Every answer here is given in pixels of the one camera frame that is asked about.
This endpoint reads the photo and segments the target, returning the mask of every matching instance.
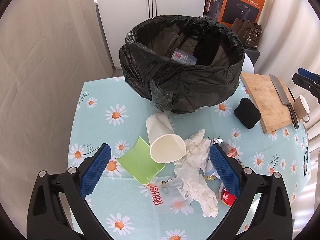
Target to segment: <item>black garbage bag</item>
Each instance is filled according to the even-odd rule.
[[[225,25],[205,17],[157,16],[134,27],[119,52],[125,81],[162,111],[217,105],[239,86],[244,48]],[[196,65],[171,59],[175,49]]]

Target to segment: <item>mug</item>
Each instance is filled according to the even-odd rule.
[[[309,109],[309,106],[308,106],[308,103],[306,101],[306,99],[304,98],[303,95],[300,95],[296,101],[294,102],[293,104],[293,109],[296,113],[296,115],[301,118],[301,120],[303,122],[309,122],[310,121],[310,109]],[[303,118],[305,116],[308,116],[308,121],[305,121],[303,120]]]

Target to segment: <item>red can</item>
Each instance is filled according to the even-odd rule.
[[[236,197],[234,195],[231,195],[228,193],[227,189],[223,184],[221,184],[222,190],[220,193],[220,198],[223,203],[225,203],[227,206],[231,207],[234,201],[236,200]]]

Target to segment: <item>orange box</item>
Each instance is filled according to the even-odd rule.
[[[212,0],[204,15],[231,27],[234,20],[257,22],[265,0]]]

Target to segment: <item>screw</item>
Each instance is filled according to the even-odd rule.
[[[250,168],[244,168],[244,172],[246,174],[251,174],[252,173],[252,170]]]
[[[276,177],[277,179],[279,179],[279,178],[281,178],[281,174],[280,174],[279,172],[275,172],[275,177]]]
[[[75,173],[76,171],[77,171],[77,168],[76,168],[76,167],[71,167],[71,168],[68,169],[68,172],[69,172],[70,174],[73,174],[73,173]]]
[[[39,177],[43,177],[45,175],[45,171],[41,171],[41,172],[39,172]]]

